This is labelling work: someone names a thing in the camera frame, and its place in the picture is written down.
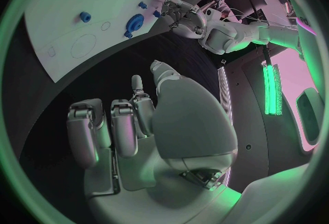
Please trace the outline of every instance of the white panel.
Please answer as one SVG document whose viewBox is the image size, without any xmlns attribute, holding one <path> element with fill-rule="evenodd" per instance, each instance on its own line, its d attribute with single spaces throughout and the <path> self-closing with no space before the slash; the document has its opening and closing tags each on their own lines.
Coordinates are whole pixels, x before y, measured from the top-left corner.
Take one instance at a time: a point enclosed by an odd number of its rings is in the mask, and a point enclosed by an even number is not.
<svg viewBox="0 0 329 224">
<path fill-rule="evenodd" d="M 147 9 L 138 7 L 143 1 Z M 143 14 L 141 29 L 133 36 L 150 31 L 163 0 L 32 0 L 25 22 L 36 54 L 54 82 L 95 54 L 127 40 L 127 21 Z M 80 13 L 88 12 L 88 23 Z"/>
</svg>

